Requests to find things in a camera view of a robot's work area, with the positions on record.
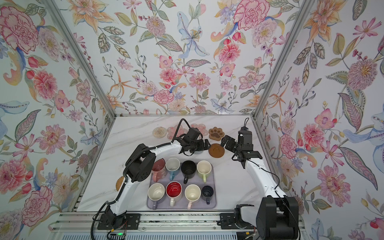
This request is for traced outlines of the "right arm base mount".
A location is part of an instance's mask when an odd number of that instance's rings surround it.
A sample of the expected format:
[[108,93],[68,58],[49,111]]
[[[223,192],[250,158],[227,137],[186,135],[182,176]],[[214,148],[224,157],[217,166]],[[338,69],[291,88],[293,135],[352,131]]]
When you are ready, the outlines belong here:
[[257,209],[254,205],[236,205],[232,213],[220,214],[217,225],[222,230],[250,230],[256,227]]

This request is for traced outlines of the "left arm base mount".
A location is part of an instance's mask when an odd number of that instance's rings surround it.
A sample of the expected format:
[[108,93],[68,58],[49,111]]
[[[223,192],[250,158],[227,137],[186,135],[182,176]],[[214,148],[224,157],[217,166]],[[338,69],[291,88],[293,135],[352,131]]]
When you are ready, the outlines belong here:
[[137,230],[140,223],[140,214],[123,213],[116,215],[110,205],[102,212],[98,230]]

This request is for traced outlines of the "brown paw print coaster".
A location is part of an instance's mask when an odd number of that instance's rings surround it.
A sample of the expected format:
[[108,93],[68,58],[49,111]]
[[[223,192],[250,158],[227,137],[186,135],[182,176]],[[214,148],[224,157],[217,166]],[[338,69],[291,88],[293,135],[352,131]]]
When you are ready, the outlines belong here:
[[209,138],[214,141],[221,141],[221,139],[225,136],[225,133],[221,128],[213,127],[209,129]]

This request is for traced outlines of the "round wooden coaster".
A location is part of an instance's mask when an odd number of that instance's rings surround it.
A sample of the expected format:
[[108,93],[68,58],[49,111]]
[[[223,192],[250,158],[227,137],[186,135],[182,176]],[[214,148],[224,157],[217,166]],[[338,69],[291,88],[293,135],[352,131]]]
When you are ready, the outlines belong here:
[[213,158],[221,158],[225,154],[225,149],[220,144],[212,144],[209,147],[209,154]]

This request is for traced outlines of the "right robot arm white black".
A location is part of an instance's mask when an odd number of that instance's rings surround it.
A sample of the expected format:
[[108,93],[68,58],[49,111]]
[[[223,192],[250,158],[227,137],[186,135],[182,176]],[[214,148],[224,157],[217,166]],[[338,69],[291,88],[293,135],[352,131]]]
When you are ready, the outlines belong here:
[[235,225],[240,229],[255,227],[261,240],[301,239],[298,201],[288,197],[276,183],[278,176],[267,170],[262,155],[254,150],[252,132],[241,127],[237,139],[226,135],[221,146],[233,153],[232,160],[242,164],[262,197],[258,206],[236,206]]

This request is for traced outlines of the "white mug grey handle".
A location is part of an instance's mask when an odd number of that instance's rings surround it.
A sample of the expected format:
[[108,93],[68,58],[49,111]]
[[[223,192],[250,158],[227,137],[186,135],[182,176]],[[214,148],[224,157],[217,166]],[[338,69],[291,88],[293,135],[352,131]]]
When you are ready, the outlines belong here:
[[148,198],[151,202],[150,207],[152,210],[156,210],[158,204],[162,201],[165,195],[165,187],[161,183],[154,183],[149,187]]

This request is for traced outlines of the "round woven cork coaster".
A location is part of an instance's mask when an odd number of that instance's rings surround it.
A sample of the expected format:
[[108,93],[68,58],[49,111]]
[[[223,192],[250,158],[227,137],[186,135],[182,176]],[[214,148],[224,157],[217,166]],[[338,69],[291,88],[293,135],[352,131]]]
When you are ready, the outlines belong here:
[[121,176],[121,177],[117,180],[117,182],[116,182],[116,190],[117,190],[117,191],[120,190],[122,184],[124,183],[124,180],[125,180],[125,178],[124,178],[123,176]]

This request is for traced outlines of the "pink flower coaster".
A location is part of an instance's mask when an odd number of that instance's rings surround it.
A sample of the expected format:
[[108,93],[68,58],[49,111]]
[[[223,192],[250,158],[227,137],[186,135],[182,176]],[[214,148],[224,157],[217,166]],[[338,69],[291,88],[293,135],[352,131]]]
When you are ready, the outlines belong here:
[[209,132],[204,124],[191,124],[192,128],[197,128],[203,137],[208,136]]
[[172,140],[173,137],[175,136],[175,133],[177,133],[176,137],[179,137],[180,135],[186,134],[188,132],[188,129],[185,129],[182,126],[180,126],[178,129],[178,125],[175,125],[174,127],[169,127],[167,131],[168,131],[167,138],[169,140]]

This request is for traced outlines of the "small dark navy mug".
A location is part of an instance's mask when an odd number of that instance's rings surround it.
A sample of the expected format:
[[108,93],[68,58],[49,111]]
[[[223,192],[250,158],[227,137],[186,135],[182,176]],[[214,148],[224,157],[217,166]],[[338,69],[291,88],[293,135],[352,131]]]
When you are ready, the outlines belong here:
[[211,186],[204,186],[202,188],[202,199],[206,202],[207,205],[211,203],[214,193],[214,189]]

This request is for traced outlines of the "round beige patterned coaster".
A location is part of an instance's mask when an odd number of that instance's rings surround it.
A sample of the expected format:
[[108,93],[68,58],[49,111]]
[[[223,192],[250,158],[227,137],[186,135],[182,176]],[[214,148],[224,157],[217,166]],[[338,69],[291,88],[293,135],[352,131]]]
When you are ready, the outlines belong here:
[[156,127],[153,130],[153,136],[158,139],[165,137],[167,133],[168,131],[164,127]]

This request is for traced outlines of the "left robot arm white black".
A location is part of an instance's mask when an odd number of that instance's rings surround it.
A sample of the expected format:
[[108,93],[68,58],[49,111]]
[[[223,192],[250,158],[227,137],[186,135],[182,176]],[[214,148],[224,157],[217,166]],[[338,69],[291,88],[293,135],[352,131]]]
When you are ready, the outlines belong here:
[[139,183],[152,173],[155,161],[176,154],[207,151],[211,144],[203,139],[197,128],[190,128],[187,134],[180,135],[172,141],[154,147],[140,144],[128,158],[123,171],[124,181],[115,200],[107,205],[115,215],[121,215],[128,209]]

